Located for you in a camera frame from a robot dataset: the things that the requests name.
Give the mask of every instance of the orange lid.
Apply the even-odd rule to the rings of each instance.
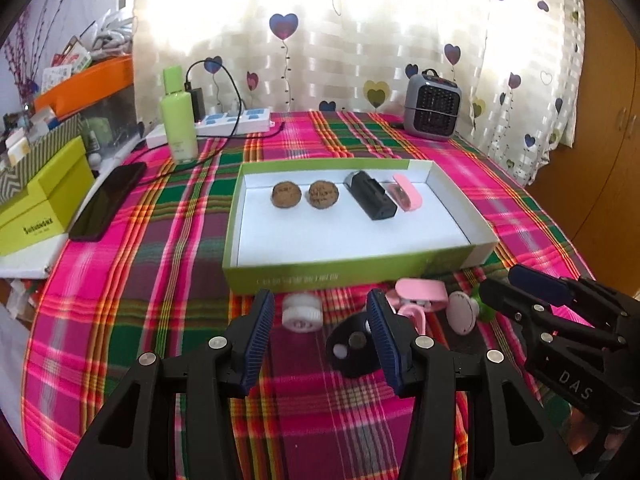
[[[100,62],[71,76],[33,102],[38,112],[50,106],[59,119],[75,114],[133,85],[131,55]]]

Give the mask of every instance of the curtain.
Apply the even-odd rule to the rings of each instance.
[[[136,108],[158,120],[161,71],[219,58],[249,107],[402,115],[428,68],[463,91],[456,131],[519,183],[572,142],[582,0],[134,0]],[[222,70],[192,71],[235,109]]]

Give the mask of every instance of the black disc with holes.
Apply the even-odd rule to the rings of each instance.
[[[326,341],[326,358],[331,368],[348,379],[357,379],[380,369],[373,338],[365,323],[367,313],[353,314],[338,325]]]

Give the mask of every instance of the tablecloth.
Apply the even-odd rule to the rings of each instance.
[[[98,243],[69,242],[44,290],[26,355],[22,420],[28,452],[57,479],[105,398],[137,356],[188,352],[222,333],[251,298],[231,294],[222,273],[228,212],[240,164],[276,158],[395,157],[434,160],[471,199],[500,238],[484,266],[441,278],[469,292],[485,276],[519,262],[555,276],[587,274],[584,263],[534,200],[476,149],[459,139],[407,137],[381,114],[274,114],[276,136],[209,139],[192,171],[131,193]],[[166,147],[139,157],[147,178],[171,170]],[[382,372],[346,380],[332,371],[324,342],[332,327],[361,310],[372,285],[319,291],[324,329],[293,334],[280,325],[282,298],[257,386],[231,413],[244,477],[249,479],[395,479],[412,400],[394,397]],[[459,351],[501,349],[517,367],[524,352],[510,322],[498,315],[460,337],[430,314],[429,331]],[[528,374],[526,383],[550,416],[561,402]],[[184,398],[176,404],[182,456]],[[466,464],[466,397],[457,394],[453,478]],[[186,478],[178,459],[179,478]]]

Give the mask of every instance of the black smartphone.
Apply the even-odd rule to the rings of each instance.
[[[118,209],[145,171],[144,162],[119,166],[113,170],[80,213],[69,231],[69,239],[79,242],[101,240]]]

